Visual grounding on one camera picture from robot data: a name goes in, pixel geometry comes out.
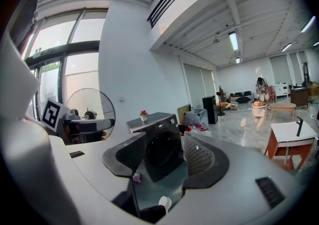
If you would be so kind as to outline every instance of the sofa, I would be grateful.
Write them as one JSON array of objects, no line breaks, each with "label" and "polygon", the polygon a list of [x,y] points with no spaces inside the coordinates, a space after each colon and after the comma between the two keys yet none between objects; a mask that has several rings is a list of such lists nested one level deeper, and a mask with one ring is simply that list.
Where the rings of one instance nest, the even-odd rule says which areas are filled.
[{"label": "sofa", "polygon": [[252,91],[246,91],[246,92],[235,92],[231,93],[229,96],[229,102],[230,103],[253,103],[255,101],[255,95]]}]

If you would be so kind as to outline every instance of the black speaker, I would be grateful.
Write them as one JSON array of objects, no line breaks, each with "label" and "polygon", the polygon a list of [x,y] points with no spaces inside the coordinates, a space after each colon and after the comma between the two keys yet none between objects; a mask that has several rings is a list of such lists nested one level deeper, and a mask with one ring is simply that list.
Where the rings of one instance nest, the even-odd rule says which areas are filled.
[{"label": "black speaker", "polygon": [[208,123],[215,124],[218,121],[216,97],[211,96],[211,97],[203,98],[203,105],[204,105],[204,109],[207,110]]}]

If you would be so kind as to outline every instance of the ceiling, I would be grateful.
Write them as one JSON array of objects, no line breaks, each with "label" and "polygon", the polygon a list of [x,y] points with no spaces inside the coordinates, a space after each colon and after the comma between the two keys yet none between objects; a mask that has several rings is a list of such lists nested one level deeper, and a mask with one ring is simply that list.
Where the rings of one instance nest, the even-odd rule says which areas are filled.
[{"label": "ceiling", "polygon": [[[235,64],[237,56],[248,61],[278,54],[290,42],[289,51],[312,47],[319,41],[316,24],[301,33],[311,17],[302,0],[216,0],[165,44],[223,68]],[[237,33],[237,51],[228,36],[231,31]]]}]

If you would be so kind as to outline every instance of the washing machine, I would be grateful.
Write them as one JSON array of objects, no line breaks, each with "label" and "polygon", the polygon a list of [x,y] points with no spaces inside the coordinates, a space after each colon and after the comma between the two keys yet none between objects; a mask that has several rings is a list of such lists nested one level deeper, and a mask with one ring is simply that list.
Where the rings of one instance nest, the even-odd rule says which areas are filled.
[{"label": "washing machine", "polygon": [[130,133],[146,133],[144,165],[153,182],[157,182],[184,162],[176,115],[157,112],[127,122]]}]

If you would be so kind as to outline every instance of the small flower pot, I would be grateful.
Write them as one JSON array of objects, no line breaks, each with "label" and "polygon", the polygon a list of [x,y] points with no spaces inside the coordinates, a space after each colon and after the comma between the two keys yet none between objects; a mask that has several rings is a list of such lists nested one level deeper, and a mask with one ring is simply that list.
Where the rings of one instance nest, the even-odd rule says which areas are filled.
[{"label": "small flower pot", "polygon": [[148,117],[147,117],[147,116],[141,116],[141,120],[142,120],[142,121],[147,121],[147,120],[148,120]]}]

